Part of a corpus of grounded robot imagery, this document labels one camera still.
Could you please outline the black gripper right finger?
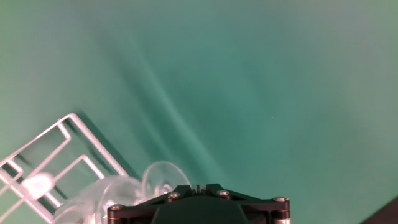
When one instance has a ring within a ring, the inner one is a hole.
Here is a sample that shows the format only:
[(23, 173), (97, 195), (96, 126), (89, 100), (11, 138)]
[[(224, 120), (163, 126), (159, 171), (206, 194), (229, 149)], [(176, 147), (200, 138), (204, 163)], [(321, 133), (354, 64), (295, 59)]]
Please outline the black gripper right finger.
[(287, 197), (259, 199), (225, 189), (220, 184), (199, 185), (198, 194), (237, 203), (249, 223), (291, 224), (290, 200)]

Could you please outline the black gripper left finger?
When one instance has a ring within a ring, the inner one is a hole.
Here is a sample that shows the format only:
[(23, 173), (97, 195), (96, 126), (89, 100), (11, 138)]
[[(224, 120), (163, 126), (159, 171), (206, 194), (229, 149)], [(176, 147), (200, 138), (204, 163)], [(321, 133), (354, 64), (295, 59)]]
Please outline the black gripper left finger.
[(139, 205), (112, 205), (107, 209), (107, 224), (153, 223), (162, 207), (198, 193), (199, 185), (178, 185), (173, 191)]

